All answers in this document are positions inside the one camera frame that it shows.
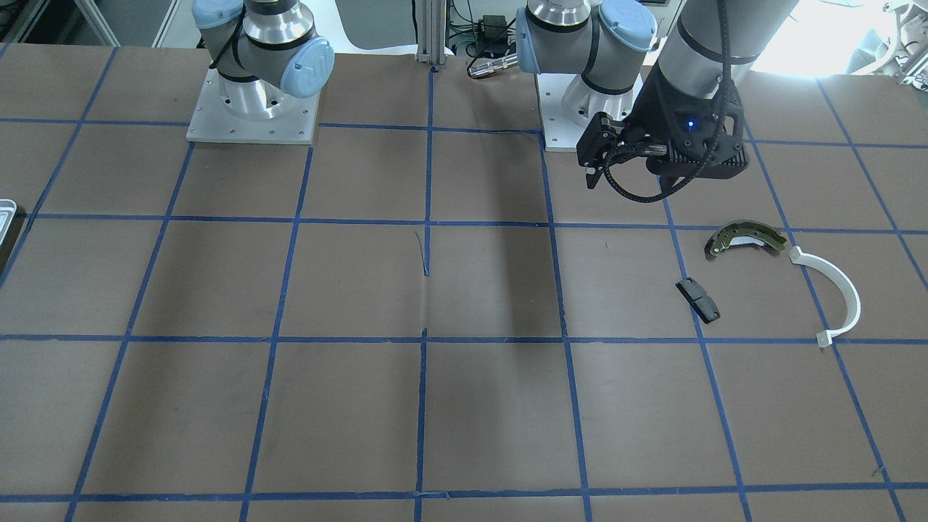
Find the metal base plate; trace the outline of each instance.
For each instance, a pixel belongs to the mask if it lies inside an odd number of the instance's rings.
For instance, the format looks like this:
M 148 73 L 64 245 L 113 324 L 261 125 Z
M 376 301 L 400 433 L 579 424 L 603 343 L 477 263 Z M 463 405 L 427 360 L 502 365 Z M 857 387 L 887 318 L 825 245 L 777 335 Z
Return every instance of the metal base plate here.
M 190 118 L 187 141 L 205 143 L 269 143 L 277 145 L 312 145 L 316 131 L 319 95 L 311 98 L 281 100 L 284 112 L 277 118 L 253 121 L 238 118 L 226 109 L 217 78 L 206 73 L 197 108 Z
M 545 150 L 549 152 L 576 152 L 577 141 L 586 130 L 567 115 L 561 100 L 567 86 L 576 74 L 536 74 L 538 105 L 541 110 L 541 126 L 545 129 Z M 641 77 L 635 81 L 634 97 L 642 86 Z

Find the white plastic arc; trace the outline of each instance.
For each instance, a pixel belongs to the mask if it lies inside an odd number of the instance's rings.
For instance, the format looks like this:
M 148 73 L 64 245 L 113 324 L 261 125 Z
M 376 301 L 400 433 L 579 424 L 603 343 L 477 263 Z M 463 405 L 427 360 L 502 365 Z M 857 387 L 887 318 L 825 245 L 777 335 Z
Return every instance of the white plastic arc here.
M 830 346 L 833 337 L 854 328 L 854 326 L 857 325 L 857 321 L 860 320 L 860 295 L 857 293 L 857 288 L 854 287 L 854 283 L 851 282 L 850 278 L 831 261 L 822 259 L 817 255 L 806 254 L 803 252 L 803 249 L 798 246 L 794 246 L 790 250 L 790 260 L 793 261 L 794 265 L 814 268 L 822 274 L 825 274 L 825 277 L 830 279 L 831 282 L 838 287 L 838 290 L 841 291 L 841 295 L 844 296 L 844 301 L 847 303 L 847 315 L 844 318 L 844 326 L 834 330 L 824 330 L 816 335 L 818 347 L 824 348 Z

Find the olive green curved part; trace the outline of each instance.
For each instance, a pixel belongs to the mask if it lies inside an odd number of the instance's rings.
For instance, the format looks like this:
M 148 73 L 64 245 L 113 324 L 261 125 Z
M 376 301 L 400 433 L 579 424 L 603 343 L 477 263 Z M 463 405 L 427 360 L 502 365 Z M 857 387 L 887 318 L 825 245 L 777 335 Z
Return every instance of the olive green curved part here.
M 717 256 L 732 246 L 756 244 L 783 252 L 786 250 L 786 242 L 786 238 L 770 225 L 756 221 L 735 221 L 713 234 L 705 245 L 705 251 L 711 256 Z

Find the grid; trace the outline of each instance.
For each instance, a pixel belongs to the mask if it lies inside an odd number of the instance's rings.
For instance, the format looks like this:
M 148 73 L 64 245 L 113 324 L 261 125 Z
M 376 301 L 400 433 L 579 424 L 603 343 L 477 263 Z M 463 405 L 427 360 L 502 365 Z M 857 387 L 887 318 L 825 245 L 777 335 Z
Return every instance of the grid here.
M 6 53 L 9 45 L 0 48 L 0 57 L 3 57 Z M 0 118 L 0 123 L 22 123 L 22 124 L 75 124 L 76 127 L 71 135 L 70 141 L 66 146 L 65 150 L 61 154 L 61 157 L 58 161 L 57 166 L 55 167 L 54 172 L 51 174 L 51 177 L 48 179 L 45 189 L 42 191 L 42 194 L 38 200 L 38 203 L 27 215 L 23 231 L 19 236 L 19 240 L 16 243 L 13 254 L 10 257 L 9 262 L 7 263 L 5 272 L 0 275 L 0 286 L 5 282 L 9 274 L 17 268 L 17 258 L 19 253 L 22 251 L 23 245 L 28 243 L 30 238 L 30 232 L 35 223 L 47 219 L 86 219 L 86 220 L 117 220 L 117 221 L 154 221 L 160 222 L 161 227 L 157 235 L 157 240 L 155 241 L 151 254 L 148 260 L 147 268 L 145 270 L 144 277 L 142 278 L 140 287 L 138 289 L 137 297 L 130 314 L 130 319 L 125 327 L 125 332 L 123 335 L 92 335 L 92 334 L 68 334 L 66 332 L 51 332 L 51 333 L 16 333 L 16 332 L 0 332 L 0 341 L 45 341 L 45 340 L 59 340 L 59 341 L 96 341 L 96 342 L 115 342 L 119 343 L 119 352 L 115 359 L 115 364 L 112 368 L 112 373 L 110 375 L 109 383 L 106 388 L 106 392 L 103 398 L 103 401 L 99 408 L 99 414 L 93 433 L 90 437 L 90 444 L 87 448 L 84 462 L 81 466 L 80 474 L 78 475 L 76 484 L 74 485 L 74 490 L 71 495 L 60 495 L 60 494 L 35 494 L 35 495 L 8 495 L 0 493 L 0 503 L 40 503 L 40 502 L 55 502 L 55 503 L 66 503 L 68 505 L 68 510 L 65 515 L 66 522 L 70 522 L 74 518 L 75 510 L 79 504 L 86 502 L 235 502 L 241 504 L 239 520 L 244 522 L 249 518 L 249 512 L 252 502 L 272 502 L 272 501 L 328 501 L 328 500 L 346 500 L 346 501 L 377 501 L 377 500 L 406 500 L 412 501 L 414 505 L 414 511 L 412 514 L 413 520 L 419 522 L 422 520 L 422 506 L 423 500 L 426 499 L 447 499 L 447 498 L 537 498 L 537 497 L 578 497 L 582 499 L 584 506 L 584 515 L 587 521 L 592 521 L 593 516 L 593 507 L 591 499 L 596 497 L 622 497 L 622 496 L 664 496 L 664 495 L 709 495 L 709 494 L 737 494 L 739 496 L 741 507 L 743 510 L 745 520 L 752 520 L 752 511 L 750 502 L 748 499 L 749 493 L 760 493 L 760 492 L 794 492 L 794 491 L 858 491 L 858 490 L 879 490 L 886 491 L 892 501 L 892 504 L 896 510 L 896 514 L 900 521 L 906 520 L 906 515 L 903 511 L 903 506 L 900 504 L 899 499 L 897 498 L 896 492 L 900 490 L 917 490 L 917 489 L 928 489 L 928 482 L 897 482 L 890 477 L 890 471 L 883 462 L 883 457 L 880 453 L 879 448 L 877 447 L 876 440 L 871 433 L 870 425 L 868 423 L 867 417 L 864 413 L 863 408 L 860 405 L 860 401 L 857 398 L 857 392 L 854 388 L 854 385 L 851 381 L 850 373 L 848 372 L 844 359 L 842 357 L 842 351 L 840 346 L 845 344 L 854 344 L 854 345 L 916 345 L 924 346 L 928 345 L 928 339 L 922 338 L 907 338 L 907 339 L 888 339 L 888 338 L 865 338 L 865 339 L 838 339 L 835 346 L 832 347 L 832 353 L 837 361 L 837 364 L 841 370 L 841 375 L 844 381 L 844 384 L 847 388 L 847 393 L 849 394 L 857 417 L 863 427 L 864 433 L 866 434 L 867 442 L 872 451 L 873 459 L 876 463 L 876 468 L 879 473 L 882 475 L 882 482 L 858 482 L 858 483 L 808 483 L 808 484 L 750 484 L 745 483 L 741 474 L 741 465 L 739 462 L 738 452 L 735 443 L 735 437 L 732 436 L 731 429 L 729 427 L 728 415 L 724 402 L 722 400 L 722 392 L 720 390 L 719 383 L 716 379 L 715 365 L 713 357 L 710 354 L 708 348 L 709 345 L 811 345 L 815 343 L 813 337 L 809 336 L 806 338 L 779 338 L 779 337 L 712 337 L 703 334 L 702 325 L 700 324 L 695 313 L 691 313 L 692 324 L 696 332 L 695 337 L 652 337 L 652 338 L 642 338 L 642 337 L 579 337 L 572 336 L 568 331 L 568 320 L 566 318 L 566 309 L 565 309 L 565 299 L 563 291 L 563 281 L 561 278 L 561 262 L 559 256 L 559 245 L 558 245 L 558 230 L 560 229 L 570 229 L 570 228 L 615 228 L 615 229 L 651 229 L 651 230 L 666 230 L 669 232 L 669 235 L 674 244 L 674 250 L 677 256 L 677 263 L 679 266 L 679 272 L 682 277 L 688 277 L 687 264 L 684 259 L 683 250 L 680 245 L 680 239 L 678 237 L 678 232 L 682 230 L 699 230 L 699 231 L 711 231 L 716 230 L 717 225 L 677 225 L 674 221 L 673 215 L 673 204 L 674 202 L 664 202 L 664 211 L 667 218 L 667 225 L 661 224 L 634 224 L 634 223 L 577 223 L 577 222 L 567 222 L 562 223 L 558 222 L 555 218 L 554 207 L 552 203 L 552 189 L 548 179 L 548 162 L 546 160 L 546 155 L 544 152 L 545 141 L 543 139 L 542 133 L 538 129 L 511 129 L 511 130 L 486 130 L 486 129 L 476 129 L 476 128 L 456 128 L 456 127 L 442 127 L 436 126 L 434 124 L 434 92 L 435 92 L 435 77 L 436 75 L 441 74 L 437 69 L 430 70 L 428 79 L 429 79 L 429 110 L 428 110 L 428 124 L 421 125 L 387 125 L 387 124 L 343 124 L 343 123 L 329 123 L 324 122 L 320 124 L 322 127 L 332 127 L 332 128 L 361 128 L 361 129 L 383 129 L 383 130 L 411 130 L 411 131 L 420 131 L 427 133 L 427 160 L 426 160 L 426 190 L 425 190 L 425 202 L 424 202 L 424 219 L 422 220 L 390 220 L 390 219 L 338 219 L 338 218 L 310 218 L 303 216 L 303 203 L 306 196 L 307 186 L 310 180 L 312 172 L 312 162 L 313 162 L 313 150 L 310 149 L 305 160 L 305 168 L 303 172 L 303 179 L 300 188 L 300 196 L 297 203 L 296 212 L 292 218 L 285 217 L 258 217 L 258 216 L 209 216 L 209 215 L 174 215 L 174 206 L 177 202 L 178 195 L 181 191 L 181 188 L 184 183 L 185 175 L 187 173 L 187 168 L 190 165 L 190 160 L 195 151 L 195 145 L 190 144 L 187 148 L 187 153 L 183 161 L 182 168 L 176 179 L 174 185 L 174 191 L 171 195 L 170 202 L 168 203 L 167 209 L 164 215 L 89 215 L 89 214 L 61 214 L 61 213 L 45 213 L 42 211 L 43 204 L 48 197 L 49 192 L 53 188 L 58 175 L 61 172 L 62 167 L 65 162 L 68 160 L 68 156 L 73 148 L 75 141 L 77 140 L 82 129 L 88 125 L 141 125 L 141 126 L 150 126 L 150 125 L 168 125 L 168 126 L 187 126 L 187 123 L 184 122 L 135 122 L 135 121 L 102 121 L 102 120 L 91 120 L 88 118 L 88 115 L 93 108 L 94 102 L 97 98 L 97 95 L 100 92 L 101 86 L 104 84 L 110 67 L 117 56 L 119 49 L 113 49 L 110 53 L 109 59 L 106 63 L 106 66 L 103 69 L 102 74 L 100 75 L 97 85 L 86 104 L 84 112 L 80 119 L 77 120 L 67 120 L 67 119 L 27 119 L 27 118 Z M 874 235 L 893 235 L 896 236 L 901 243 L 912 267 L 915 269 L 918 274 L 921 284 L 926 291 L 928 291 L 928 281 L 926 281 L 922 268 L 916 260 L 915 255 L 909 248 L 907 243 L 907 238 L 915 236 L 924 236 L 928 235 L 928 229 L 902 229 L 896 224 L 894 216 L 891 214 L 889 207 L 883 199 L 882 194 L 877 188 L 876 183 L 874 182 L 872 175 L 870 174 L 867 166 L 865 165 L 859 150 L 860 149 L 916 149 L 923 150 L 928 149 L 928 145 L 906 145 L 906 144 L 879 144 L 879 143 L 869 143 L 869 144 L 857 144 L 851 138 L 851 135 L 848 133 L 848 130 L 845 128 L 844 123 L 835 109 L 829 94 L 822 85 L 821 82 L 818 82 L 818 88 L 821 92 L 821 95 L 825 98 L 829 109 L 835 121 L 841 128 L 842 133 L 846 139 L 846 142 L 805 142 L 805 141 L 784 141 L 784 140 L 763 140 L 755 139 L 754 135 L 750 128 L 748 128 L 748 139 L 747 142 L 751 143 L 754 149 L 754 155 L 760 165 L 761 170 L 763 171 L 765 181 L 767 182 L 768 188 L 773 197 L 774 203 L 776 204 L 777 211 L 780 214 L 780 217 L 783 222 L 782 229 L 789 236 L 792 243 L 796 244 L 796 233 L 812 233 L 812 234 L 874 234 Z M 432 164 L 434 158 L 432 155 L 432 146 L 433 138 L 436 133 L 460 133 L 460 134 L 485 134 L 485 135 L 508 135 L 508 134 L 520 134 L 520 135 L 531 135 L 537 137 L 539 154 L 541 159 L 542 166 L 542 177 L 544 183 L 544 196 L 546 203 L 546 210 L 548 215 L 547 222 L 532 222 L 532 221 L 441 221 L 432 219 Z M 835 147 L 835 148 L 846 148 L 853 151 L 857 162 L 859 163 L 860 169 L 863 171 L 864 176 L 867 178 L 867 181 L 870 185 L 870 188 L 873 191 L 873 195 L 879 202 L 880 207 L 885 213 L 886 218 L 890 223 L 890 228 L 793 228 L 790 225 L 788 216 L 786 215 L 783 205 L 780 203 L 780 197 L 778 196 L 777 191 L 774 188 L 773 181 L 771 179 L 770 173 L 767 171 L 767 166 L 764 162 L 764 156 L 758 145 L 764 144 L 773 144 L 773 145 L 806 145 L 806 146 L 815 146 L 815 147 Z M 143 300 L 145 298 L 146 290 L 148 288 L 149 281 L 151 279 L 152 271 L 155 268 L 156 261 L 158 259 L 159 253 L 161 251 L 161 246 L 164 241 L 165 234 L 169 227 L 169 224 L 172 222 L 179 221 L 192 221 L 192 222 L 250 222 L 250 223 L 278 223 L 290 225 L 290 242 L 289 249 L 287 251 L 286 263 L 283 269 L 283 278 L 280 283 L 280 297 L 277 304 L 277 313 L 274 319 L 273 332 L 270 337 L 266 336 L 163 336 L 163 335 L 137 335 L 134 334 L 135 322 L 139 314 L 139 309 L 142 306 Z M 319 336 L 319 337 L 309 337 L 309 336 L 287 336 L 281 334 L 281 324 L 284 318 L 284 310 L 287 304 L 288 296 L 288 287 L 290 284 L 290 274 L 293 267 L 294 253 L 297 247 L 297 240 L 299 238 L 300 229 L 302 225 L 313 225 L 313 224 L 326 224 L 326 225 L 414 225 L 421 226 L 424 229 L 424 240 L 422 244 L 423 248 L 423 272 L 426 278 L 429 278 L 431 275 L 431 247 L 432 247 L 432 228 L 433 227 L 443 227 L 443 228 L 453 228 L 453 227 L 507 227 L 507 228 L 546 228 L 548 230 L 548 236 L 550 241 L 550 250 L 552 253 L 552 263 L 554 268 L 554 282 L 557 292 L 557 305 L 558 305 L 558 314 L 560 319 L 560 336 L 543 336 L 543 337 L 464 337 L 464 336 L 431 336 L 429 335 L 428 329 L 422 331 L 421 336 L 419 337 L 332 337 L 332 336 Z M 805 268 L 802 268 L 804 272 L 804 277 L 806 280 L 806 285 L 808 291 L 816 305 L 818 315 L 821 319 L 821 323 L 825 328 L 828 328 L 828 320 L 824 312 L 821 300 L 819 299 L 815 285 L 813 284 L 812 277 L 808 274 Z M 84 482 L 86 481 L 88 470 L 90 469 L 91 462 L 94 459 L 95 451 L 97 448 L 97 442 L 100 437 L 100 432 L 103 428 L 103 425 L 106 420 L 107 412 L 110 406 L 110 400 L 113 395 L 114 387 L 116 386 L 117 379 L 120 374 L 122 367 L 122 361 L 125 356 L 127 347 L 131 343 L 268 343 L 269 350 L 267 354 L 267 366 L 266 366 L 266 375 L 264 378 L 264 387 L 261 395 L 260 410 L 257 417 L 257 425 L 254 430 L 253 445 L 251 449 L 251 456 L 249 459 L 249 467 L 247 474 L 247 481 L 245 488 L 241 493 L 202 493 L 202 494 L 182 494 L 182 493 L 172 493 L 170 491 L 165 491 L 164 493 L 138 493 L 138 494 L 91 494 L 84 492 Z M 413 344 L 419 345 L 420 351 L 420 364 L 419 364 L 419 406 L 418 406 L 418 425 L 417 425 L 417 440 L 416 440 L 416 487 L 413 490 L 408 491 L 303 491 L 303 492 L 258 492 L 254 491 L 254 480 L 256 474 L 256 468 L 258 467 L 260 448 L 263 442 L 264 434 L 264 424 L 268 410 L 268 402 L 271 396 L 271 387 L 274 382 L 275 375 L 275 366 L 277 358 L 277 347 L 280 344 L 290 344 L 290 343 L 299 343 L 299 344 L 381 344 L 381 343 L 396 343 L 396 344 Z M 661 488 L 591 488 L 589 480 L 587 478 L 587 469 L 586 469 L 586 452 L 584 445 L 584 430 L 582 426 L 582 404 L 578 397 L 577 392 L 577 382 L 576 374 L 574 371 L 574 346 L 581 344 L 596 344 L 596 343 L 608 343 L 608 344 L 680 344 L 680 345 L 698 345 L 701 353 L 703 363 L 708 375 L 710 385 L 712 387 L 712 393 L 715 400 L 715 406 L 717 408 L 717 414 L 719 421 L 722 424 L 723 432 L 725 435 L 726 447 L 728 449 L 728 456 L 731 460 L 731 468 L 735 477 L 735 484 L 729 486 L 686 486 L 686 487 L 661 487 Z M 563 353 L 567 369 L 567 381 L 570 389 L 570 403 L 573 414 L 574 422 L 574 437 L 576 444 L 576 453 L 577 453 L 577 468 L 579 471 L 580 478 L 580 487 L 571 488 L 571 489 L 544 489 L 544 490 L 534 490 L 534 489 L 507 489 L 507 490 L 480 490 L 480 489 L 464 489 L 464 490 L 443 490 L 443 491 L 429 491 L 425 490 L 423 487 L 424 480 L 424 460 L 425 460 L 425 446 L 426 446 L 426 428 L 425 420 L 428 413 L 428 401 L 427 401 L 427 357 L 429 355 L 429 346 L 430 344 L 557 344 L 563 346 Z

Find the metal post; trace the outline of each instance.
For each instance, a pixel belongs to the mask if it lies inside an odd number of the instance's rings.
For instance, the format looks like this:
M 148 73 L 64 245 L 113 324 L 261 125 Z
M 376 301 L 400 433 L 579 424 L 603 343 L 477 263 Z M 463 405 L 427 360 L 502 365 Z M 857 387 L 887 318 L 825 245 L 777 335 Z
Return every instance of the metal post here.
M 419 52 L 416 58 L 439 67 L 445 66 L 446 0 L 423 0 L 417 9 L 419 16 Z
M 74 0 L 74 4 L 81 10 L 81 14 L 90 24 L 90 28 L 97 34 L 97 38 L 104 44 L 111 47 L 119 47 L 119 40 L 116 33 L 113 32 L 107 19 L 103 18 L 103 13 L 93 0 Z

